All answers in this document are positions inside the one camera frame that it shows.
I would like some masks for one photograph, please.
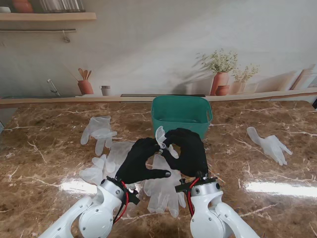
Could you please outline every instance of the red wire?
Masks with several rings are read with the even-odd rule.
[[[191,189],[195,185],[195,183],[197,183],[199,181],[199,179],[200,178],[196,178],[192,182],[192,184],[189,186],[189,189]],[[193,216],[194,215],[194,208],[193,208],[193,204],[192,204],[192,201],[191,201],[190,197],[191,197],[190,196],[190,191],[188,191],[188,206],[189,206],[189,211],[190,211],[191,215]]]
[[[123,209],[123,212],[122,212],[121,215],[119,216],[119,218],[118,218],[117,220],[115,220],[114,223],[116,223],[117,221],[119,221],[119,219],[123,216],[123,214],[124,214],[125,211],[127,210],[128,203],[129,203],[129,194],[128,194],[128,192],[126,192],[125,195],[126,195],[126,197],[127,197],[126,203],[125,203],[125,207],[124,207],[124,209]]]

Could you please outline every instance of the wall shelf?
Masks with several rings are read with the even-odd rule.
[[[96,20],[94,12],[76,13],[0,13],[0,21],[90,21]]]

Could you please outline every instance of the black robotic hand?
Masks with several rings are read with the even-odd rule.
[[[190,177],[195,177],[198,171],[208,174],[204,144],[197,133],[178,128],[170,130],[165,137],[164,144],[167,147],[170,144],[176,144],[181,149],[178,159],[172,157],[167,149],[163,150],[162,155],[171,169],[179,170],[182,174]]]
[[[139,139],[132,146],[127,158],[116,173],[116,178],[130,184],[146,179],[170,177],[171,173],[168,170],[149,170],[146,168],[146,161],[157,151],[159,151],[159,145],[155,139]]]

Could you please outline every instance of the teal plastic basket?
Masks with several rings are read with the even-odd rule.
[[[154,132],[161,125],[165,132],[185,128],[198,133],[203,139],[211,120],[210,104],[200,97],[159,96],[152,103]]]

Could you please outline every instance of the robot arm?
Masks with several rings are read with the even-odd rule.
[[[176,187],[177,192],[190,191],[192,195],[195,213],[190,229],[193,237],[228,238],[234,233],[237,238],[260,238],[229,205],[221,201],[223,191],[215,179],[201,180],[191,189],[187,183]]]
[[[92,199],[84,197],[53,223],[40,238],[72,238],[71,225],[79,218],[79,229],[84,238],[106,238],[113,225],[113,210],[124,201],[124,191],[113,179],[103,180]]]

